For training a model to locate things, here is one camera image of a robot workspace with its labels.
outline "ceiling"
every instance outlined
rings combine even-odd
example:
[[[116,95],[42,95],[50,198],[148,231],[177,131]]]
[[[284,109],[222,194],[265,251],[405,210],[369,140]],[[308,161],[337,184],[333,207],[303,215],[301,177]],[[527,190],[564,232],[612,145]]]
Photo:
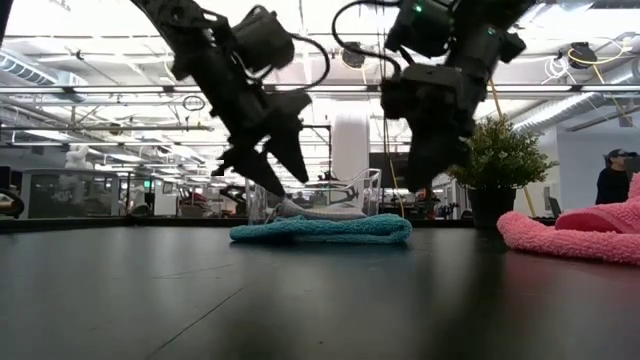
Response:
[[[220,13],[229,18],[231,24],[239,22],[254,5],[246,1],[197,1],[202,7]],[[282,25],[290,32],[307,35],[322,44],[330,52],[339,52],[339,47],[330,36],[330,24],[335,12],[346,0],[262,0],[261,5],[276,11]],[[397,11],[385,9],[355,8],[344,14],[338,22],[338,29],[345,41],[358,41],[364,46],[378,46],[384,40],[382,35],[393,23]],[[635,57],[636,45],[640,45],[640,11],[625,9],[578,8],[567,12],[558,7],[547,8],[537,16],[529,16],[520,21],[519,35],[527,43],[527,50],[511,64],[500,64],[494,74],[497,84],[553,84],[566,81],[566,77],[550,77],[550,59],[559,49],[567,49],[576,41],[588,41],[592,49],[598,49],[600,59],[618,56],[616,60],[602,65],[602,71],[615,68]],[[620,54],[620,46],[626,51]],[[169,71],[172,53],[157,31],[129,0],[14,0],[14,8],[7,28],[3,50],[25,56],[30,64],[43,71],[67,71],[75,74],[89,85],[169,85],[175,79]],[[76,57],[81,54],[82,60]],[[442,59],[419,61],[438,63]],[[378,60],[368,60],[365,70],[352,70],[344,66],[339,56],[332,60],[331,71],[326,84],[362,85],[378,83],[384,72]],[[272,73],[266,83],[306,84],[316,79],[323,71],[324,62],[317,50],[296,43],[296,59],[283,70]],[[578,83],[592,81],[592,70],[571,71]],[[0,83],[4,85],[33,86],[15,76],[0,71]],[[27,102],[41,110],[64,119],[82,118],[82,126],[120,123],[124,126],[181,126],[198,124],[207,130],[164,130],[164,131],[127,131],[118,137],[108,132],[89,134],[101,141],[133,142],[153,140],[158,142],[219,142],[215,146],[178,147],[169,146],[182,152],[193,152],[204,160],[202,173],[215,168],[215,158],[224,150],[228,136],[227,130],[218,119],[211,119],[208,108],[200,111],[188,111],[182,106],[184,96],[167,95],[135,96],[136,101],[146,102],[146,106],[129,104],[115,106],[119,98],[107,96],[93,97],[87,101],[92,105],[61,102],[56,98],[15,96],[14,100]],[[312,106],[303,111],[301,117],[305,124],[328,125],[340,112],[342,106],[350,106],[339,101],[353,101],[367,104],[366,116],[377,118],[382,109],[375,94],[349,96],[325,94],[314,98]],[[111,105],[97,106],[96,103],[110,102]],[[535,106],[540,99],[502,99],[501,109],[516,115]],[[495,116],[495,103],[490,100],[481,103],[476,117]],[[569,123],[563,128],[571,127]],[[615,127],[617,121],[594,125],[597,127]],[[381,120],[372,120],[371,142],[374,148],[380,147],[382,137]],[[403,121],[392,122],[390,134],[396,143],[410,139],[411,133]],[[321,174],[327,168],[328,133],[324,129],[305,129],[301,134],[303,153],[309,164],[311,178]],[[397,146],[403,150],[406,146]],[[138,152],[148,157],[154,156],[157,149],[129,146],[128,153]],[[94,153],[110,153],[114,149],[94,147]],[[118,162],[117,159],[103,157],[106,162]],[[288,175],[286,185],[296,185]]]

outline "transparent bin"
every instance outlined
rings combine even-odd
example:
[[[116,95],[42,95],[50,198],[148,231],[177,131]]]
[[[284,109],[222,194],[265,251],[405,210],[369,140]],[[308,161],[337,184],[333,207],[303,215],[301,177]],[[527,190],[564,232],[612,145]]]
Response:
[[[327,206],[361,209],[366,216],[378,215],[382,200],[379,169],[366,169],[352,180],[310,181],[299,189],[289,189],[286,197],[305,210],[322,211]],[[274,217],[282,200],[262,186],[247,180],[249,224],[264,224]]]
[[[20,219],[118,216],[118,175],[81,169],[22,172]]]

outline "person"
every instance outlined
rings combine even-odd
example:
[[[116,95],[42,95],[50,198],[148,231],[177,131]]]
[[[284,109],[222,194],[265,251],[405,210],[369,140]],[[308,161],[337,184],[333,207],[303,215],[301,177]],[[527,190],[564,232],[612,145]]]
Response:
[[[598,176],[596,205],[627,201],[629,176],[625,168],[625,160],[629,157],[630,153],[622,149],[615,149],[607,155],[607,167]]]

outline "potted plant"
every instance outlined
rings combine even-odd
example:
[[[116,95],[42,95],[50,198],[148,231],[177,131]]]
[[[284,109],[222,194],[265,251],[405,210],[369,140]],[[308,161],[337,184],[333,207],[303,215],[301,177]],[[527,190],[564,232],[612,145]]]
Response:
[[[538,150],[538,136],[514,132],[506,117],[478,122],[469,146],[468,164],[448,173],[467,187],[476,227],[495,227],[500,216],[513,210],[516,189],[544,181],[556,165]]]

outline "white column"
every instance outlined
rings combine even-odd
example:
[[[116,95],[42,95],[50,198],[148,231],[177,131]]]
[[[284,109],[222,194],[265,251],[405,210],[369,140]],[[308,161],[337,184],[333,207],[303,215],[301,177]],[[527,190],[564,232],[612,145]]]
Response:
[[[332,170],[342,181],[356,177],[369,168],[369,112],[359,102],[335,103],[331,129]]]

